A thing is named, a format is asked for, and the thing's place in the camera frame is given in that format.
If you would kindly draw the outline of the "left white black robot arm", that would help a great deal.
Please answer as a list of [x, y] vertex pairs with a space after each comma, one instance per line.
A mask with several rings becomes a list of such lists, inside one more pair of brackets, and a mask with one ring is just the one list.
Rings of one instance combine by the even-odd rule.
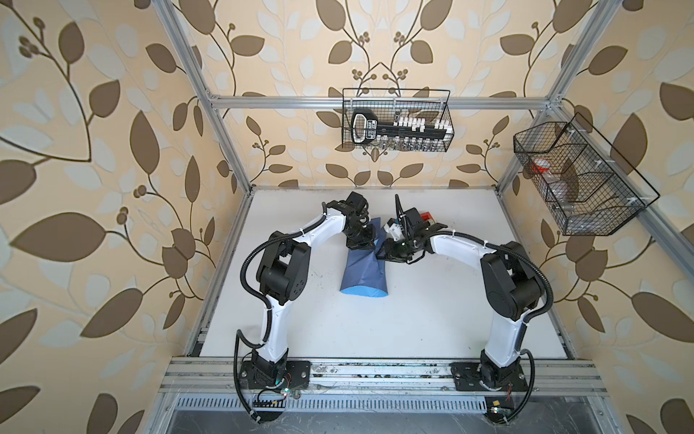
[[254, 389], [291, 385], [287, 333], [292, 305], [307, 285], [312, 249], [339, 234], [346, 237], [350, 251], [375, 248], [368, 201], [359, 193], [323, 203], [320, 215], [293, 233], [275, 231], [242, 262], [240, 284], [265, 309], [258, 343], [237, 331], [237, 342], [251, 349], [249, 380]]

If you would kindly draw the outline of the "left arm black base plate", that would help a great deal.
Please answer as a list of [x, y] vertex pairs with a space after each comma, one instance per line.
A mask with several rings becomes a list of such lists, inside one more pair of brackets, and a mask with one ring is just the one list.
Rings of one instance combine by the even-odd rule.
[[242, 363], [240, 381], [251, 390], [300, 390], [309, 385], [311, 367], [312, 364], [305, 360], [271, 363], [257, 358]]

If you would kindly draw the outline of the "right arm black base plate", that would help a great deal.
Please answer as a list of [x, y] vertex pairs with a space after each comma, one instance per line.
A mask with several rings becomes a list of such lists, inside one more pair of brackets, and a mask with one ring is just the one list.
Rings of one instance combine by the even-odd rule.
[[531, 379], [519, 361], [502, 368], [491, 362], [457, 362], [450, 372], [457, 392], [527, 392]]

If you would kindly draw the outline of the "light blue wrapping paper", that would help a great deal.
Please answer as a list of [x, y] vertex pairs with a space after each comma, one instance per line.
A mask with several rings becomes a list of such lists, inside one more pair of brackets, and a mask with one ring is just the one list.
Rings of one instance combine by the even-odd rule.
[[340, 292], [366, 298], [385, 298], [388, 285], [385, 261], [377, 258], [377, 253], [386, 240], [381, 218], [370, 221], [375, 231], [374, 249], [371, 251], [349, 251]]

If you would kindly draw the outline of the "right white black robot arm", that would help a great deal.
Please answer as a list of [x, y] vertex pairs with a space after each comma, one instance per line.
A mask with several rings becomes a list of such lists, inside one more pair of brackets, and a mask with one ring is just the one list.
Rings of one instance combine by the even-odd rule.
[[405, 210], [398, 196], [395, 211], [384, 226], [386, 240], [376, 254], [379, 260], [411, 265], [419, 260], [417, 254], [435, 254], [481, 271], [493, 321], [477, 377], [490, 391], [504, 388], [520, 372], [528, 324], [553, 305], [549, 280], [518, 242], [497, 245], [427, 220], [415, 208]]

